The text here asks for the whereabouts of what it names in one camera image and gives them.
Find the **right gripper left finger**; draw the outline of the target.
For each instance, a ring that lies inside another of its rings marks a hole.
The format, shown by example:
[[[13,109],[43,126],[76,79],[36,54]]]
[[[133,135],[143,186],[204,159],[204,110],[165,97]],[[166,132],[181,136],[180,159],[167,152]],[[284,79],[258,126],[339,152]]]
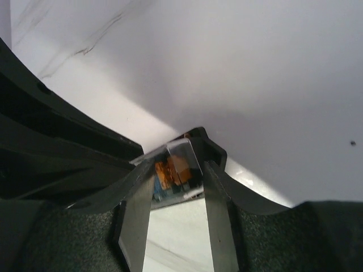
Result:
[[[67,208],[1,201],[2,271],[141,271],[153,161]]]

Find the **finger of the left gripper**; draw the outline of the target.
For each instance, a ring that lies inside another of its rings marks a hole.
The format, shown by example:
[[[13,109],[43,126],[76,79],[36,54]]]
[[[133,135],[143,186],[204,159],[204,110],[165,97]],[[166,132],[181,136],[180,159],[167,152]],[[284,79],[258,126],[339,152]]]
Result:
[[[1,43],[1,198],[80,197],[125,177],[142,147],[85,115]]]

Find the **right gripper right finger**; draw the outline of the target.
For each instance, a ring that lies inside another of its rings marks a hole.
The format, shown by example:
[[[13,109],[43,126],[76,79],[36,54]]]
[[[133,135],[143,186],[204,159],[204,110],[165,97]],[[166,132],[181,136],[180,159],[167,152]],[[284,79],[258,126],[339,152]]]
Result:
[[[286,207],[204,164],[215,271],[361,271],[362,203]]]

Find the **orange blade fuse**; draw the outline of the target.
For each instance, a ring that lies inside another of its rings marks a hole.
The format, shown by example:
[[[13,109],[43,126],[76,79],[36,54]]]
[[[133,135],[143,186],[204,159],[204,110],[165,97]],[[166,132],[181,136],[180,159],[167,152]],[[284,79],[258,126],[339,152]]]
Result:
[[[174,184],[185,184],[192,177],[188,162],[185,158],[172,155],[167,158],[167,162],[170,166]]]
[[[170,166],[168,163],[164,163],[162,161],[157,162],[155,164],[155,170],[157,176],[159,178],[159,182],[163,190],[167,190],[171,188],[171,185],[174,182]]]

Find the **black fuse box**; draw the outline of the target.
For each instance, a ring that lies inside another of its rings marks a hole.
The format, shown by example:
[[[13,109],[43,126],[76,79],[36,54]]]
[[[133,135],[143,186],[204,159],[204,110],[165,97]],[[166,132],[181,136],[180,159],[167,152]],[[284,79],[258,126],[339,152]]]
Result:
[[[214,143],[208,137],[208,134],[207,134],[205,128],[203,128],[203,127],[196,127],[194,129],[178,136],[177,138],[173,139],[172,141],[178,140],[178,139],[184,139],[184,138],[189,139],[192,143],[192,147],[196,154],[197,161],[199,162],[202,173],[203,173],[202,184],[204,187],[204,162],[213,161],[218,166],[220,166],[222,169],[225,169],[227,153],[223,148],[221,148],[218,144]],[[197,199],[201,199],[201,198],[204,198],[204,196],[205,196],[205,194],[203,193],[201,196],[199,196],[197,198],[189,199],[187,201],[183,201],[183,202],[179,202],[179,203],[177,203],[176,201],[171,201],[171,200],[166,201],[166,202],[157,203],[152,198],[151,208],[153,210],[161,209],[161,208],[165,208],[168,206],[178,205],[178,204],[181,204],[184,202],[190,202],[190,201],[194,201]]]

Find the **clear plastic fuse box cover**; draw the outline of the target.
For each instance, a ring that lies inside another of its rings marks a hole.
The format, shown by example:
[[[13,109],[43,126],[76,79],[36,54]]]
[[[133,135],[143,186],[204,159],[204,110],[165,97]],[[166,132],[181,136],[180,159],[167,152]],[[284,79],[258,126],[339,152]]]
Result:
[[[154,161],[154,193],[157,203],[177,203],[197,198],[204,193],[202,170],[189,139],[178,139],[141,155],[130,163]]]

